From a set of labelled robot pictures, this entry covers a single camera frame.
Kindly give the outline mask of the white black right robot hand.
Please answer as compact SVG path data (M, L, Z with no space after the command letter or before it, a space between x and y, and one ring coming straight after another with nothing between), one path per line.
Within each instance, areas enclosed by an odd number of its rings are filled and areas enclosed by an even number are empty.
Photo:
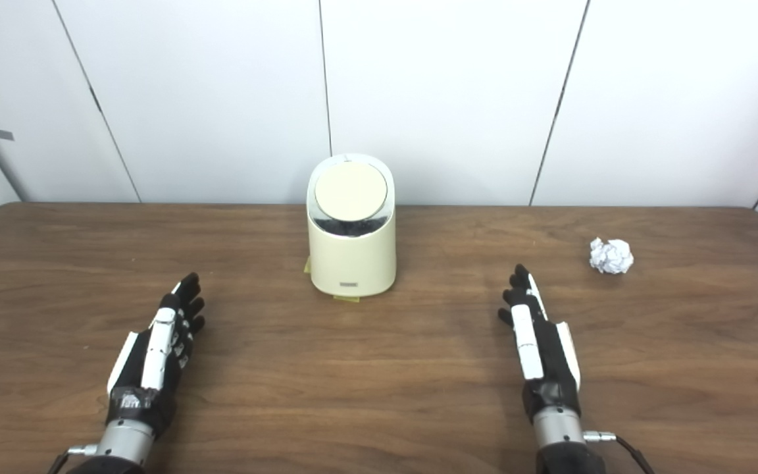
M548 408L580 416L580 366L568 323L549 320L534 276L523 264L515 266L502 298L506 307L497 310L497 318L513 330L524 413L529 420Z

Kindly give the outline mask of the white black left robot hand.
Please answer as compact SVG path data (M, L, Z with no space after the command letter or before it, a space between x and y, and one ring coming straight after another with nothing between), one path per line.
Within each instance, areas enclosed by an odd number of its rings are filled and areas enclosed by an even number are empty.
M205 326L204 306L199 275L190 273L162 297L147 329L128 334L107 383L108 423L144 423L155 438L168 430L195 337Z

